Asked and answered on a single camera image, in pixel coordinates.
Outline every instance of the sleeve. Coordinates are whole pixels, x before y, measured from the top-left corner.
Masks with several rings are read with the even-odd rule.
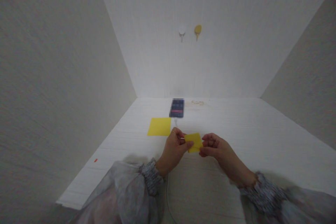
[[[299,187],[283,189],[262,173],[256,175],[258,181],[254,187],[240,189],[251,203],[243,205],[249,213],[247,223],[335,223],[335,197]]]
[[[150,223],[162,219],[163,203],[155,160],[148,164],[115,162],[92,192],[77,223]]]

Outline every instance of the white wall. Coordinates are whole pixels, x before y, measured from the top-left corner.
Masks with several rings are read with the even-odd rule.
[[[260,97],[323,2],[104,1],[138,97]]]
[[[262,99],[336,149],[336,0],[325,0]]]
[[[35,223],[135,100],[103,0],[1,0],[0,222]]]

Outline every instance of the smartphone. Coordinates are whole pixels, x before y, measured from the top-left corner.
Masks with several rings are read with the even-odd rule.
[[[171,102],[169,117],[183,118],[184,113],[184,99],[174,98]]]

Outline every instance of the yellow wall hook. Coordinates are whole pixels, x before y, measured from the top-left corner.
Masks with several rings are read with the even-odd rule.
[[[202,26],[200,24],[196,25],[195,27],[196,41],[198,39],[198,35],[201,33],[201,30],[202,30]]]

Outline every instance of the cuff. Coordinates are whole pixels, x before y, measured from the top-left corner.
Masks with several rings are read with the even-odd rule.
[[[139,173],[141,173],[145,178],[145,184],[150,196],[155,196],[158,190],[163,184],[163,178],[160,176],[158,170],[155,167],[156,161],[154,158],[146,164],[139,168]]]
[[[282,188],[274,185],[265,176],[257,172],[258,182],[254,187],[241,188],[240,193],[249,198],[257,211],[268,217],[277,216],[281,203],[287,197]]]

